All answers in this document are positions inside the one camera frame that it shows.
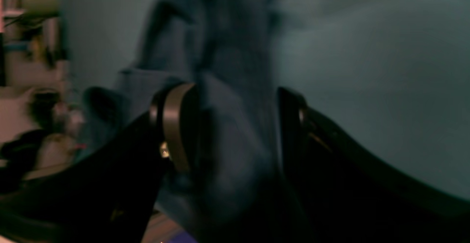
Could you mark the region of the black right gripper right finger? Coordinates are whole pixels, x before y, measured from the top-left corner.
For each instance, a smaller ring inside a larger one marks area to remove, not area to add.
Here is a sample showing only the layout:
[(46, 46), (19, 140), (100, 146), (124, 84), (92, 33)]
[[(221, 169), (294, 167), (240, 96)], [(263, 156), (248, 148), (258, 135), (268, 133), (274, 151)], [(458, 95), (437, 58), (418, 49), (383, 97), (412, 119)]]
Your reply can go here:
[(395, 169), (277, 89), (282, 169), (319, 243), (468, 243), (469, 201)]

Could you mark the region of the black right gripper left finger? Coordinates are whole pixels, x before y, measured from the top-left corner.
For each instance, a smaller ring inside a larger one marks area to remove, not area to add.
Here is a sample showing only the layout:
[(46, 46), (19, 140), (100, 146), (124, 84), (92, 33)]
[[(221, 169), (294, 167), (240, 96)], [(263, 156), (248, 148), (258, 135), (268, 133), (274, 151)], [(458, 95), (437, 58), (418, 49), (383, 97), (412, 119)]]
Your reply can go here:
[(14, 243), (139, 243), (167, 172), (188, 173), (198, 141), (195, 84), (157, 92), (148, 112), (74, 166), (1, 199)]

